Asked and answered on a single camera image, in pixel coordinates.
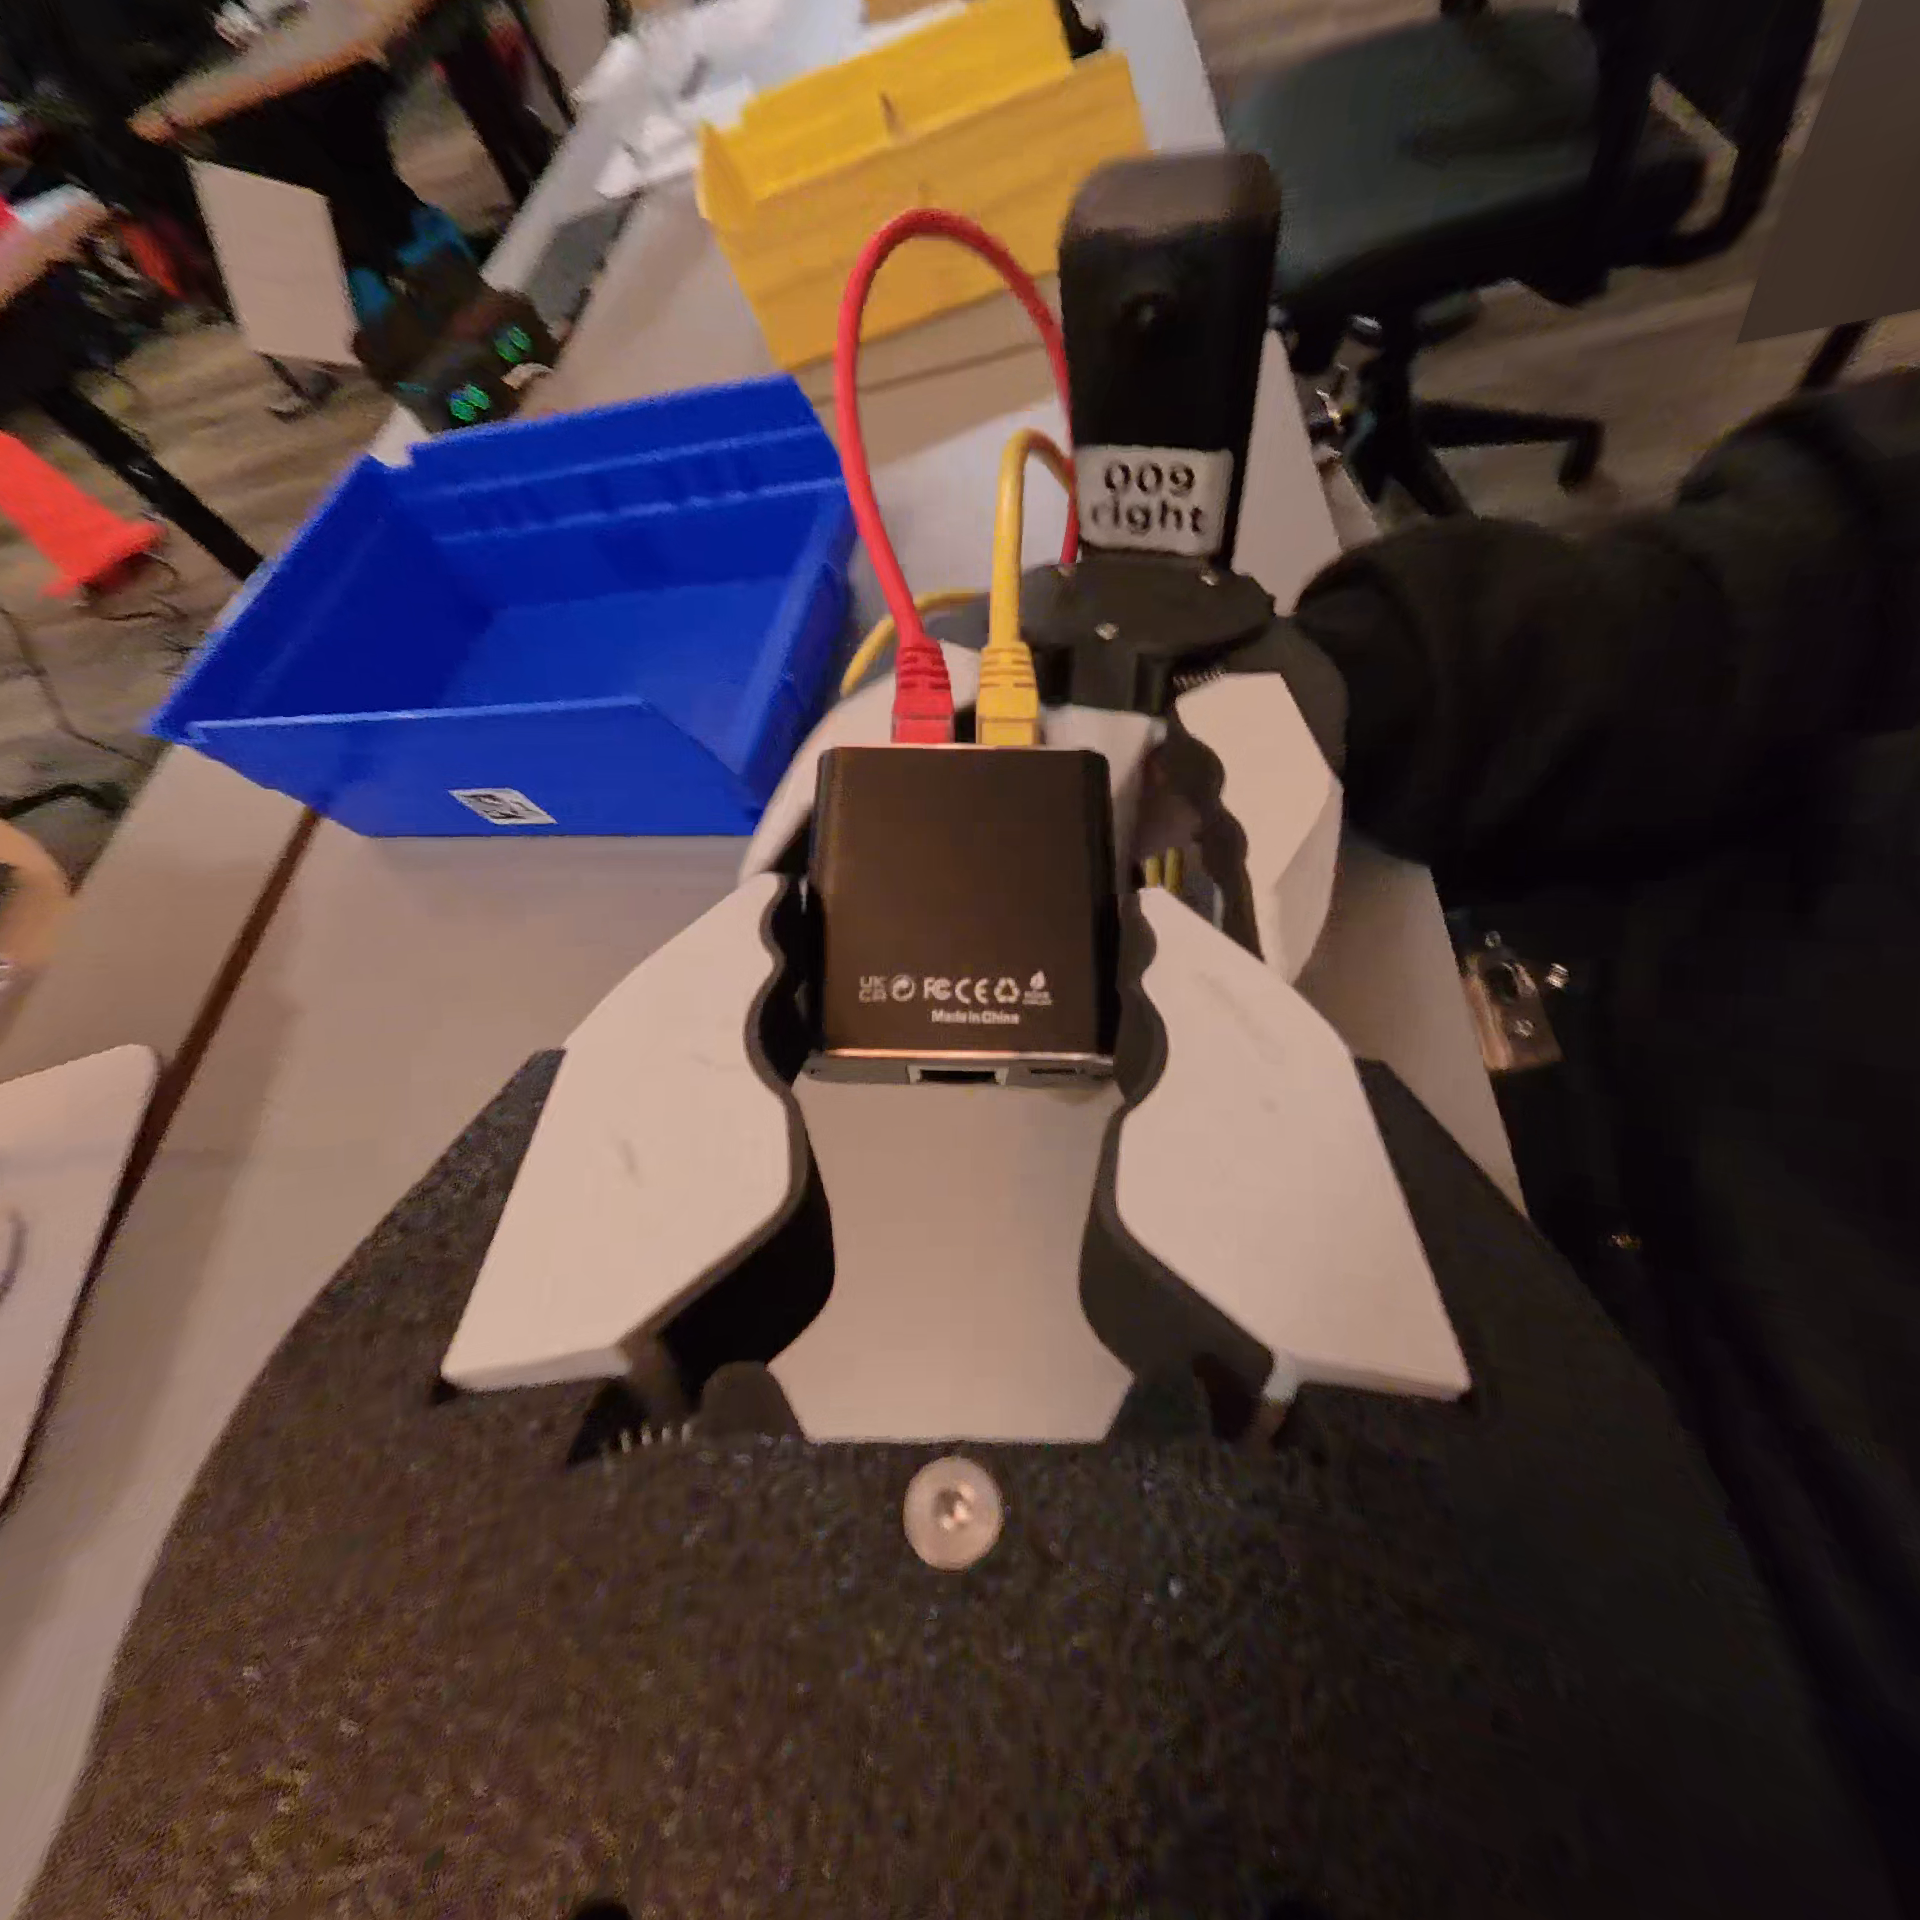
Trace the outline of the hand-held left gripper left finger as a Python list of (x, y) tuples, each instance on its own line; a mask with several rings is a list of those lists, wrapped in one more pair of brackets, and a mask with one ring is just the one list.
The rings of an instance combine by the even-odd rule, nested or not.
[(769, 1363), (831, 1292), (831, 1213), (795, 1080), (808, 1061), (800, 885), (735, 887), (563, 1041), (440, 1360), (454, 1388)]

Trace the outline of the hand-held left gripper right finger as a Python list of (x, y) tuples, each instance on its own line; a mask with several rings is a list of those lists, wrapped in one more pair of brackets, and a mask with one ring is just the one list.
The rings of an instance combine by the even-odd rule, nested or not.
[(1302, 1384), (1466, 1393), (1354, 1057), (1162, 888), (1119, 911), (1111, 1078), (1078, 1297), (1134, 1379), (1197, 1373), (1235, 1403)]

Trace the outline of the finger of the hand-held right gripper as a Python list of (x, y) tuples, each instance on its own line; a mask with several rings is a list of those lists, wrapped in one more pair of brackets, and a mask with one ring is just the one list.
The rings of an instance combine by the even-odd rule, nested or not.
[(1178, 855), (1182, 895), (1282, 976), (1328, 924), (1342, 785), (1282, 675), (1219, 675), (1178, 693), (1143, 785), (1143, 855)]
[(818, 769), (786, 769), (739, 856), (739, 883), (806, 865), (806, 836)]

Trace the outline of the black network adapter box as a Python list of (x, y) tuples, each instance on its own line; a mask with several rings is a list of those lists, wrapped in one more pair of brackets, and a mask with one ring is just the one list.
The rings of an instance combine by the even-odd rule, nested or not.
[(1061, 747), (834, 747), (806, 830), (806, 1072), (1062, 1088), (1113, 1075), (1111, 769)]

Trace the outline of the person's right forearm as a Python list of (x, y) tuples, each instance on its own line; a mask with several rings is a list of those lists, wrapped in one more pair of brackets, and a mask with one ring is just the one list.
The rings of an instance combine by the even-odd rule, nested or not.
[(1747, 419), (1653, 511), (1357, 545), (1286, 635), (1342, 691), (1351, 821), (1432, 873), (1867, 846), (1914, 873), (1914, 571), (1898, 368)]

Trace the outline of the blue plastic bin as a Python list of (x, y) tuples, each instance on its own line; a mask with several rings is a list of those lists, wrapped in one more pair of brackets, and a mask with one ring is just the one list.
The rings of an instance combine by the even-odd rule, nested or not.
[(355, 461), (151, 718), (362, 836), (743, 836), (819, 715), (855, 524), (791, 375)]

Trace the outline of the small metal latch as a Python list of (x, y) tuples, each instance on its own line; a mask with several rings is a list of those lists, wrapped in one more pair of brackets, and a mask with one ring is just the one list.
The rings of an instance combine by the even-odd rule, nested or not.
[(1563, 1061), (1545, 983), (1502, 933), (1477, 933), (1463, 943), (1457, 979), (1489, 1077), (1542, 1072)]

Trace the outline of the yellow plastic bin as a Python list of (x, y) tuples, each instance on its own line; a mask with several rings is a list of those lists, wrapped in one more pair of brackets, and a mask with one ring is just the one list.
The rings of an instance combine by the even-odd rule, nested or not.
[(960, 213), (1043, 277), (1078, 185), (1143, 150), (1117, 46), (1070, 54), (1054, 4), (962, 4), (704, 127), (694, 198), (768, 353), (798, 371), (831, 357), (856, 253), (895, 215)]

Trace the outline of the dark office chair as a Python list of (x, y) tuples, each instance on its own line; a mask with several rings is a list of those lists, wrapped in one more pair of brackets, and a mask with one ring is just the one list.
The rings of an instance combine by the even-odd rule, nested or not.
[(1442, 4), (1250, 77), (1230, 145), (1282, 190), (1269, 324), (1296, 377), (1367, 353), (1339, 456), (1376, 505), (1470, 510), (1443, 451), (1560, 448), (1583, 488), (1603, 428), (1413, 390), (1430, 312), (1517, 283), (1559, 305), (1621, 271), (1725, 253), (1760, 215), (1819, 1)]

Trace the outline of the white papers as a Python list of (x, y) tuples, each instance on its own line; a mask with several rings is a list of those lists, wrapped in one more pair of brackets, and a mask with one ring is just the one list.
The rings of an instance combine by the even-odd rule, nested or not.
[(575, 104), (609, 111), (593, 197), (630, 200), (690, 176), (704, 131), (731, 127), (759, 89), (774, 37), (771, 13), (718, 4), (656, 12), (613, 37), (574, 89)]

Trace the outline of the white rounded board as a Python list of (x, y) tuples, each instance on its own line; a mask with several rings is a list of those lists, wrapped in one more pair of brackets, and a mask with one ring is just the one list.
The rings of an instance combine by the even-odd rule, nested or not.
[(157, 1072), (152, 1049), (120, 1044), (1, 1086), (1, 1496), (23, 1475)]

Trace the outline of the black device with green lights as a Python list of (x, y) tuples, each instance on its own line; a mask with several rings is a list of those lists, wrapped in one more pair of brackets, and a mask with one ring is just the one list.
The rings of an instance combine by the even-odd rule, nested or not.
[(560, 335), (526, 294), (494, 288), (461, 247), (434, 247), (373, 294), (351, 357), (426, 435), (515, 416), (560, 364)]

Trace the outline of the white side panel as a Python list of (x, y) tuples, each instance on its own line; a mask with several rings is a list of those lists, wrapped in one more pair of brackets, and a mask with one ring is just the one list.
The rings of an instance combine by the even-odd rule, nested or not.
[(354, 366), (355, 315), (322, 193), (210, 159), (187, 171), (250, 352), (289, 366)]

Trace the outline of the orange cone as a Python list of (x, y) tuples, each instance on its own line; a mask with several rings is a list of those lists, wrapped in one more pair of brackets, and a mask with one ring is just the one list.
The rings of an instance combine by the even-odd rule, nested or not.
[(163, 543), (155, 521), (112, 511), (7, 430), (1, 519), (38, 553), (41, 592), (61, 600), (120, 580), (135, 565), (155, 560)]

